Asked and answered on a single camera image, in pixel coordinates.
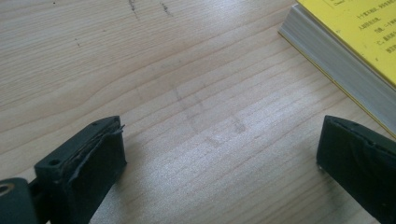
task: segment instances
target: wood grain surface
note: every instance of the wood grain surface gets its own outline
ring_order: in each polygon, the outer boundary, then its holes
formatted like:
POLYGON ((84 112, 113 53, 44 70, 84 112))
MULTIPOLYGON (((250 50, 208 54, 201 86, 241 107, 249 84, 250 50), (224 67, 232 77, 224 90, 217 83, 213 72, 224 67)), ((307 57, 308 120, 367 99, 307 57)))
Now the wood grain surface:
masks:
POLYGON ((390 137, 277 32, 293 0, 1 0, 0 178, 120 115, 91 223, 376 223, 316 166, 325 115, 390 137))

